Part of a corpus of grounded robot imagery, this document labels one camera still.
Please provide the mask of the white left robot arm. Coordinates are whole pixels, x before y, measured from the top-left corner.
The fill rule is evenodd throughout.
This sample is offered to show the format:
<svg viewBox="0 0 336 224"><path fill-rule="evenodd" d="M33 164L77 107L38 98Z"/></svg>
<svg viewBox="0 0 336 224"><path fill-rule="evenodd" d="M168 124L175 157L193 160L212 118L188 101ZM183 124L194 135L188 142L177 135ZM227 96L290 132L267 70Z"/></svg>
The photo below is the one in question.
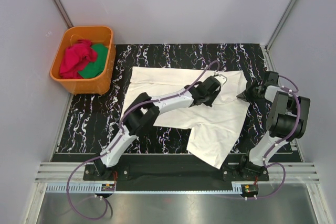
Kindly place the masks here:
<svg viewBox="0 0 336 224"><path fill-rule="evenodd" d="M216 74L167 95L151 97L146 92L140 93L124 112L116 136L93 161L95 174L103 180L109 179L124 151L152 127L160 115L202 104L211 107L226 82L225 76Z"/></svg>

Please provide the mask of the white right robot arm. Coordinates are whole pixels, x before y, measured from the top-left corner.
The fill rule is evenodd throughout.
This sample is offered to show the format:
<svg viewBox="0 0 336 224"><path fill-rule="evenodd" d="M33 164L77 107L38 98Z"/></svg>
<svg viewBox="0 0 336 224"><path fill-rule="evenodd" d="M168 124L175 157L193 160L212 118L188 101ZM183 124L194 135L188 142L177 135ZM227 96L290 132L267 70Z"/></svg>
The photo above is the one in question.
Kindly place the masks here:
<svg viewBox="0 0 336 224"><path fill-rule="evenodd" d="M263 173L270 158L280 148L301 138L306 131L311 100L298 96L297 86L294 90L280 86L279 78L283 76L267 71L261 81L253 82L237 95L238 99L249 103L261 99L271 102L265 135L241 158L237 167L239 176L244 180Z"/></svg>

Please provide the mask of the white Coca-Cola t-shirt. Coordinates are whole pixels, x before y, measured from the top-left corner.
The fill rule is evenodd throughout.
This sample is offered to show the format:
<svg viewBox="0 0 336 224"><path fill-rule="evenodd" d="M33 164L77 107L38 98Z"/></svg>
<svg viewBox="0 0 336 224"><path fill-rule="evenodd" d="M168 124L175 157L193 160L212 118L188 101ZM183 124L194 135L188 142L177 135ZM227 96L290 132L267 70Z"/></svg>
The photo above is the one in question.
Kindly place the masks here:
<svg viewBox="0 0 336 224"><path fill-rule="evenodd" d="M197 77L204 81L212 71L133 67L123 110L142 92L149 96L176 92ZM193 106L164 113L155 126L191 129L187 150L219 169L242 131L249 103L237 98L245 90L247 80L243 71L223 72L227 82L212 106Z"/></svg>

